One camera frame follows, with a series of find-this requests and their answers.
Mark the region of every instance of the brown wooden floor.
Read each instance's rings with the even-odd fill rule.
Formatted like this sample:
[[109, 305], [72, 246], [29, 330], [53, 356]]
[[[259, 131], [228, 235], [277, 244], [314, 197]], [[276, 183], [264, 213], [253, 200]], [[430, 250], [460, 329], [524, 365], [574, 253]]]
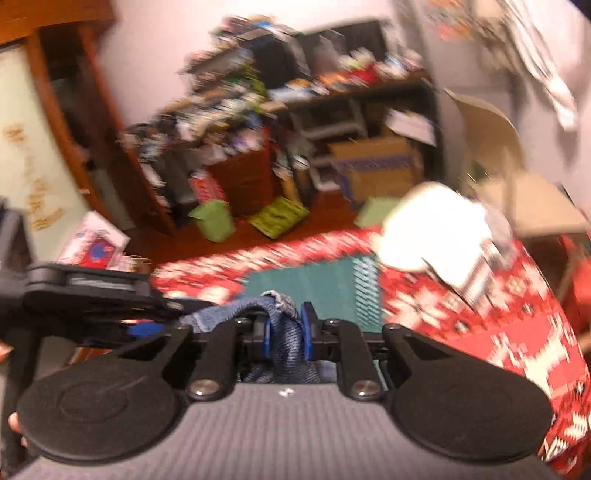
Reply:
[[[357, 216], [351, 204], [340, 193], [319, 193], [313, 200], [308, 218], [276, 241], [290, 241], [318, 233], [356, 228]], [[132, 235], [127, 248], [130, 255], [151, 259], [152, 267], [171, 261], [231, 252], [242, 248], [273, 243], [246, 220], [236, 220], [236, 232], [225, 242], [216, 244], [201, 235], [195, 223], [179, 229], [175, 236], [151, 232], [148, 235]]]

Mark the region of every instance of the brown box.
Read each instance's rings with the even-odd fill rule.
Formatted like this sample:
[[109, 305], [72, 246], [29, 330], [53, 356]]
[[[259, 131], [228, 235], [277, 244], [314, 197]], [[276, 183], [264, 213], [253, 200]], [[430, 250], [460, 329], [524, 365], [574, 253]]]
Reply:
[[329, 145], [345, 198], [403, 197], [423, 181], [423, 159], [411, 141], [398, 136]]

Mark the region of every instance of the gray ribbed panel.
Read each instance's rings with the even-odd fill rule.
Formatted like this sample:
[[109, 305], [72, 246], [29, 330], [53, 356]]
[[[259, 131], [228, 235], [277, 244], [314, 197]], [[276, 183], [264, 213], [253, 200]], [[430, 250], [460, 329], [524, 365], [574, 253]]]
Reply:
[[378, 405], [335, 385], [238, 384], [195, 404], [159, 445], [100, 467], [40, 459], [18, 480], [556, 480], [535, 456], [503, 466], [441, 458], [411, 443]]

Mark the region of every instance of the denim cloth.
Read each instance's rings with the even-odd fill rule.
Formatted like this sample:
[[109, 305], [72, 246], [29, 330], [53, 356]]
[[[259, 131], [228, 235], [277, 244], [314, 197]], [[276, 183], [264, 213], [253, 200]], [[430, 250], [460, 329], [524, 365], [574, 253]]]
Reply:
[[314, 362], [304, 359], [303, 326], [293, 300], [274, 290], [262, 296], [245, 296], [226, 305], [209, 307], [179, 319], [194, 332], [211, 332], [218, 323], [239, 316], [245, 310], [261, 309], [271, 321], [272, 368], [254, 365], [242, 376], [248, 383], [320, 383]]

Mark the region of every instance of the green mat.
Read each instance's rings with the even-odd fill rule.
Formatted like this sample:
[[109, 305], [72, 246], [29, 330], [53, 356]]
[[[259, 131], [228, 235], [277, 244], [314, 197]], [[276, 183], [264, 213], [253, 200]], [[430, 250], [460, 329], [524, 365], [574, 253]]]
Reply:
[[257, 272], [246, 278], [246, 295], [277, 290], [294, 299], [298, 308], [310, 301], [320, 319], [355, 322], [365, 332], [382, 330], [378, 265], [360, 255], [334, 262]]

